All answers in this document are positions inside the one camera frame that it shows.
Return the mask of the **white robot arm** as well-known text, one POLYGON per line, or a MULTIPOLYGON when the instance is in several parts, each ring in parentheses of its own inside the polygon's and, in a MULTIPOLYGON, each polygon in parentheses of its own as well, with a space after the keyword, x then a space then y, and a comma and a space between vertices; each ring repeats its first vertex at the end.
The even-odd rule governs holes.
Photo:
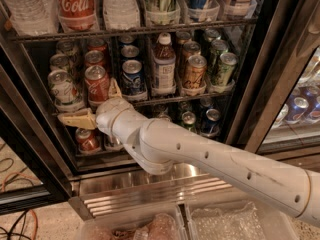
POLYGON ((320 226, 320 173, 202 137, 136 111, 111 82, 111 97, 93 111, 61 113, 67 126, 99 130, 120 140, 148 173, 163 175, 175 162, 193 165, 281 212, 320 226))

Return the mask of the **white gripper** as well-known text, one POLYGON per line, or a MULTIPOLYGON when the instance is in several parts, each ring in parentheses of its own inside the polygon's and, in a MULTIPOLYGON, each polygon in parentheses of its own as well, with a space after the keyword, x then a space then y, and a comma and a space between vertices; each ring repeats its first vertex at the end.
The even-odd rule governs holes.
POLYGON ((101 132, 111 135, 116 118, 125 110, 132 109, 133 106, 121 98, 122 93, 115 78, 110 79, 108 94, 111 99, 102 103, 95 114, 90 108, 84 108, 76 112, 60 113, 59 121, 66 126, 88 130, 94 130, 97 126, 101 132))

